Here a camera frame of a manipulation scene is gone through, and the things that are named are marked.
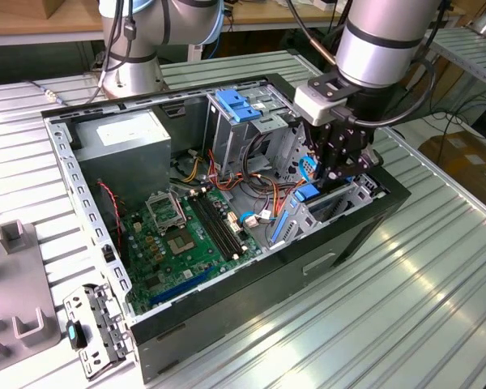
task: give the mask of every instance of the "motherboard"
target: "motherboard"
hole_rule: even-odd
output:
[[[129,258],[123,260],[136,314],[261,254],[218,190],[178,198],[158,194],[126,215]]]

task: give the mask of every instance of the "metal rack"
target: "metal rack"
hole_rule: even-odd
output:
[[[437,33],[430,49],[469,74],[455,106],[469,97],[468,92],[476,80],[486,83],[486,37],[466,27],[442,29]]]

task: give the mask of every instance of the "cardboard box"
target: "cardboard box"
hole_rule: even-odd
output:
[[[436,163],[442,135],[424,142],[419,150]],[[462,131],[445,137],[439,167],[486,204],[486,145]]]
[[[37,19],[48,19],[65,0],[0,0],[0,11]]]

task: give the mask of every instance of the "wooden shelf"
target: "wooden shelf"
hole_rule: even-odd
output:
[[[329,24],[332,11],[321,11],[315,6],[296,6],[301,18],[306,22],[326,22]],[[457,9],[450,15],[462,15]],[[274,0],[264,3],[239,2],[234,6],[234,24],[281,24],[294,23],[290,10]],[[23,34],[55,34],[72,32],[100,32],[101,18],[96,0],[65,0],[49,19],[33,19],[0,12],[0,36]]]
[[[327,22],[331,20],[333,11],[322,11],[315,6],[300,4],[296,6],[299,16],[304,22]],[[234,5],[234,24],[264,24],[295,22],[292,12],[286,6],[280,6],[274,0],[262,3],[239,2]],[[335,14],[338,21],[340,14]]]

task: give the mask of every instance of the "aluminum extrusion table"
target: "aluminum extrusion table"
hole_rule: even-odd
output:
[[[163,66],[172,88],[317,71],[286,52]],[[91,76],[40,81],[71,104]],[[36,225],[62,332],[62,299],[97,282],[39,111],[26,83],[0,86],[0,222]],[[183,361],[151,387],[482,387],[486,383],[486,207],[389,129],[375,148],[412,195],[327,276]],[[125,363],[88,383],[67,339],[0,371],[4,387],[143,387]]]

